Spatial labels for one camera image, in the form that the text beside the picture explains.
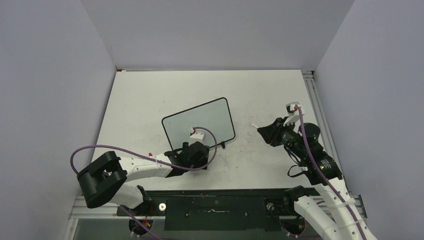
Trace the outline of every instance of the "black cylinder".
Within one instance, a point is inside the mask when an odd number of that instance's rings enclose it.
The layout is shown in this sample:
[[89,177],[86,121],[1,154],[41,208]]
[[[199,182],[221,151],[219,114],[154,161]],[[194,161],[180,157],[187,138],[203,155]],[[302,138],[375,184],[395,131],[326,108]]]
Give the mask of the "black cylinder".
[[[318,137],[320,136],[321,130],[320,128],[310,122],[306,122],[303,124],[306,132],[306,139],[309,146],[315,145],[318,143]],[[297,130],[297,133],[302,136],[302,128],[299,126],[299,129]],[[299,143],[303,146],[305,145],[303,138],[299,139]]]

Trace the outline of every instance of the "gray floor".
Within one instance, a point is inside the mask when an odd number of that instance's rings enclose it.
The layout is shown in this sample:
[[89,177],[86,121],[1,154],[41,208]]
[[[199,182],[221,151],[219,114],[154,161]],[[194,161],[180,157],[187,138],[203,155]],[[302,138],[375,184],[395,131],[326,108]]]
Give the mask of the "gray floor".
[[[245,231],[164,231],[164,220],[156,220],[152,231],[162,238],[176,240],[283,240],[287,238],[283,231],[265,232],[263,229]],[[304,234],[315,234],[311,226],[307,226]],[[74,240],[134,240],[130,238],[128,220],[126,219],[80,219]],[[321,238],[302,238],[304,240]]]

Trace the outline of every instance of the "wall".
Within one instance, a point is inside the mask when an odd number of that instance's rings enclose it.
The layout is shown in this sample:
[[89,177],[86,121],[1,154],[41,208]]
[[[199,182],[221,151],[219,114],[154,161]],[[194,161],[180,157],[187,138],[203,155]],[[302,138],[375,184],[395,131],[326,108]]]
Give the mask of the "wall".
[[424,1],[356,0],[315,79],[350,190],[379,239],[423,239]]
[[122,69],[314,70],[354,0],[81,0]]
[[2,239],[62,239],[114,75],[79,0],[1,1]]

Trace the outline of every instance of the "white table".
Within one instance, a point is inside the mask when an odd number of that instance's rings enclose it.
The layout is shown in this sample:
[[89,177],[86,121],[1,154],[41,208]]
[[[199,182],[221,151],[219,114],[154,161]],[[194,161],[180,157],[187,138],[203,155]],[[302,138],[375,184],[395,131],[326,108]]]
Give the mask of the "white table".
[[[146,190],[311,186],[305,176],[288,177],[287,170],[294,163],[283,147],[265,144],[256,128],[250,126],[263,127],[287,116],[285,105],[294,101],[302,104],[306,122],[317,123],[300,70],[118,72],[97,144],[144,155],[169,151],[162,118],[220,97],[228,99],[235,139],[226,143],[226,149],[218,148],[207,170],[130,183]],[[93,160],[106,151],[96,149]],[[118,151],[117,155],[128,156]]]

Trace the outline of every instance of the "small whiteboard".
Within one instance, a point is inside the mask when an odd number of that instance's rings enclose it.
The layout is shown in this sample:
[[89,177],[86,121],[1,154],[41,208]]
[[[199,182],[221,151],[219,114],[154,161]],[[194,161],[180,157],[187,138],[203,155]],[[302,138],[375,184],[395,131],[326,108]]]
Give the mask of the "small whiteboard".
[[[236,136],[230,107],[225,97],[166,116],[162,119],[162,126],[172,150],[181,148],[184,142],[189,141],[192,127],[210,130],[218,144],[230,141]],[[215,146],[214,139],[207,132],[203,144]]]

